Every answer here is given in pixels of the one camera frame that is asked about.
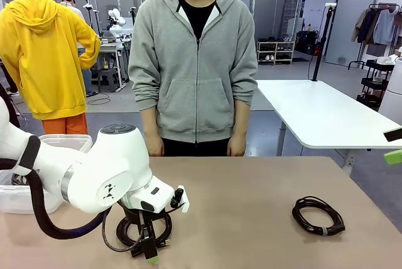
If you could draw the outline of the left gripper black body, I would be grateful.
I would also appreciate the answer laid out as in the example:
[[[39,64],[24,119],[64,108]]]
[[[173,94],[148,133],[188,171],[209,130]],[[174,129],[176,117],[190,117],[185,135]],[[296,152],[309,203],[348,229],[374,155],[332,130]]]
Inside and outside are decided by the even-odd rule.
[[[159,213],[154,213],[138,209],[128,209],[124,206],[123,211],[125,217],[121,220],[122,230],[128,230],[130,225],[136,225],[138,229],[141,229],[141,226],[145,226],[146,228],[151,226],[153,228],[153,221],[158,220],[163,220],[166,230],[171,230],[171,217],[165,209]]]

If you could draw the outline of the person's right hand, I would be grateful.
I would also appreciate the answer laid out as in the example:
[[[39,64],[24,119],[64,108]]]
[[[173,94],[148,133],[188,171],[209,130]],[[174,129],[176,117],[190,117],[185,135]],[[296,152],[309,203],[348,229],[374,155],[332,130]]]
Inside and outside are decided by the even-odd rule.
[[[164,143],[159,134],[145,134],[145,141],[149,156],[164,156]]]

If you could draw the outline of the person's left hand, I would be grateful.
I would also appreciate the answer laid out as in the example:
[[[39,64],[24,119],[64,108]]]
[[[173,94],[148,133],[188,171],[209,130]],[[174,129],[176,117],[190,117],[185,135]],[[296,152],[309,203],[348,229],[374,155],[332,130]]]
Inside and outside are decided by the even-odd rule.
[[[227,145],[227,156],[244,156],[246,152],[246,135],[234,134]]]

